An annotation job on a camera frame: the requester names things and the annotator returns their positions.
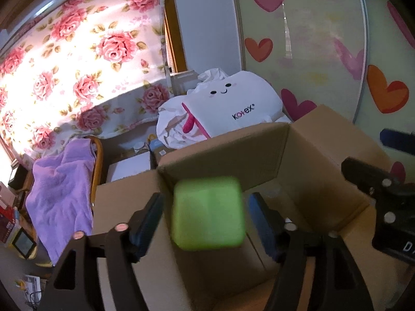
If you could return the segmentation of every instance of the silver bolt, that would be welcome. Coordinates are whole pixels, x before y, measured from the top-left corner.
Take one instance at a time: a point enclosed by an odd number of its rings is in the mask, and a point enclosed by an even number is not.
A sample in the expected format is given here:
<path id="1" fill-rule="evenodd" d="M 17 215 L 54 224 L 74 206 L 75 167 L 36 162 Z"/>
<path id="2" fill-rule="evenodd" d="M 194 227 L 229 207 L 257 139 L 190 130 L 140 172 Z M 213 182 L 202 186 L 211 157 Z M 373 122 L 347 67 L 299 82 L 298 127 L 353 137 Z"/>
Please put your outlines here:
<path id="1" fill-rule="evenodd" d="M 126 223 L 120 223 L 120 224 L 117 224 L 115 226 L 115 230 L 117 230 L 117 231 L 124 231 L 124 230 L 127 230 L 127 229 L 128 229 L 128 224 L 126 224 Z"/>
<path id="2" fill-rule="evenodd" d="M 331 238 L 337 238 L 337 237 L 339 236 L 339 234 L 337 234 L 337 232 L 335 232 L 335 231 L 333 230 L 333 231 L 329 232 L 329 236 L 330 236 Z"/>
<path id="3" fill-rule="evenodd" d="M 383 187 L 389 187 L 391 184 L 392 184 L 391 179 L 383 179 L 383 181 L 382 181 L 382 186 Z"/>
<path id="4" fill-rule="evenodd" d="M 292 222 L 288 222 L 284 225 L 284 229 L 289 230 L 289 231 L 294 231 L 294 230 L 297 230 L 297 226 Z"/>
<path id="5" fill-rule="evenodd" d="M 383 217 L 383 220 L 385 221 L 385 223 L 387 224 L 391 224 L 394 223 L 396 220 L 396 215 L 394 213 L 392 213 L 391 211 L 388 211 L 385 216 Z"/>
<path id="6" fill-rule="evenodd" d="M 73 233 L 73 239 L 74 240 L 79 240 L 84 236 L 85 236 L 85 233 L 83 231 L 76 231 L 76 232 Z"/>

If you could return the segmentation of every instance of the screw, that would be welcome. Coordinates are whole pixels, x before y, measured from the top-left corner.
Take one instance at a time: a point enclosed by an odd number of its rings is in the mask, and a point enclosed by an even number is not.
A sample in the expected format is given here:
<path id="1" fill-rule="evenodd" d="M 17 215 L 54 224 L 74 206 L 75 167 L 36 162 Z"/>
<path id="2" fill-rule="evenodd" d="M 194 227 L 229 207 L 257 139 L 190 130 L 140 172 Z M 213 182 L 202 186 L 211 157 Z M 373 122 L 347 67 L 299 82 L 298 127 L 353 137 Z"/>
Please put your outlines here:
<path id="1" fill-rule="evenodd" d="M 128 224 L 126 224 L 126 223 L 120 223 L 120 224 L 117 224 L 115 226 L 115 230 L 117 230 L 117 231 L 124 231 L 124 230 L 127 230 L 127 229 L 128 229 Z"/>
<path id="2" fill-rule="evenodd" d="M 289 231 L 294 231 L 294 230 L 297 230 L 297 226 L 292 222 L 288 222 L 284 225 L 284 229 L 289 230 Z"/>
<path id="3" fill-rule="evenodd" d="M 383 217 L 383 220 L 385 221 L 385 223 L 387 224 L 391 224 L 394 223 L 396 220 L 396 215 L 394 213 L 392 213 L 391 211 L 388 211 L 385 216 Z"/>
<path id="4" fill-rule="evenodd" d="M 76 231 L 76 232 L 73 233 L 73 239 L 74 240 L 79 240 L 84 236 L 85 236 L 85 233 L 83 231 Z"/>
<path id="5" fill-rule="evenodd" d="M 383 179 L 383 181 L 382 181 L 382 186 L 383 187 L 389 187 L 391 184 L 392 184 L 391 179 Z"/>

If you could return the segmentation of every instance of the purple blanket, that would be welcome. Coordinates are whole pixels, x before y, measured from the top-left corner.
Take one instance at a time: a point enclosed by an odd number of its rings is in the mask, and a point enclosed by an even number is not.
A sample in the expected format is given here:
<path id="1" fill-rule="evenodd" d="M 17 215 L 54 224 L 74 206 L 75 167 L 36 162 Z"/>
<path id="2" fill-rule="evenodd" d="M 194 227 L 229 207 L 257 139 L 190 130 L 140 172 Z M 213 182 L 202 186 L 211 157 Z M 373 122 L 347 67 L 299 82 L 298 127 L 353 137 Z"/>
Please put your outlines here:
<path id="1" fill-rule="evenodd" d="M 54 265 L 74 232 L 92 234 L 89 197 L 94 164 L 91 140 L 80 138 L 33 165 L 34 184 L 26 207 Z"/>

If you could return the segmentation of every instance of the green block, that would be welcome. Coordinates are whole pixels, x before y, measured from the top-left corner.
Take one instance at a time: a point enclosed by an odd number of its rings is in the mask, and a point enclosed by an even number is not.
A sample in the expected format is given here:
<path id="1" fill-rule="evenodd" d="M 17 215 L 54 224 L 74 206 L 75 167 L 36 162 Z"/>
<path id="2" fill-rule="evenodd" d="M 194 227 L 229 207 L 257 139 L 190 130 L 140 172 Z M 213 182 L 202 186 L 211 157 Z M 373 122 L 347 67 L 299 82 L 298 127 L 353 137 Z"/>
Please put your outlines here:
<path id="1" fill-rule="evenodd" d="M 220 177 L 177 183 L 172 238 L 183 250 L 241 245 L 245 238 L 245 220 L 238 180 Z"/>

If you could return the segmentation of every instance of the orange heart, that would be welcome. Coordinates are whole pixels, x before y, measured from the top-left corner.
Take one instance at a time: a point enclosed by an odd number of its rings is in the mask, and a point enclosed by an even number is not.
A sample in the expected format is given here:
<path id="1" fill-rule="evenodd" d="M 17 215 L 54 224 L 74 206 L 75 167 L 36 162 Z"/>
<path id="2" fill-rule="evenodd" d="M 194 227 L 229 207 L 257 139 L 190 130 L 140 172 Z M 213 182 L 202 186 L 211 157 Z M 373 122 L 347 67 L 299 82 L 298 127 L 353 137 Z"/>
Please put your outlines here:
<path id="1" fill-rule="evenodd" d="M 409 89 L 404 82 L 393 81 L 388 85 L 383 72 L 375 65 L 369 65 L 367 84 L 375 104 L 383 114 L 391 114 L 404 107 L 409 99 Z"/>
<path id="2" fill-rule="evenodd" d="M 245 47 L 257 62 L 265 60 L 271 54 L 273 43 L 270 38 L 263 38 L 259 44 L 253 38 L 245 39 Z"/>

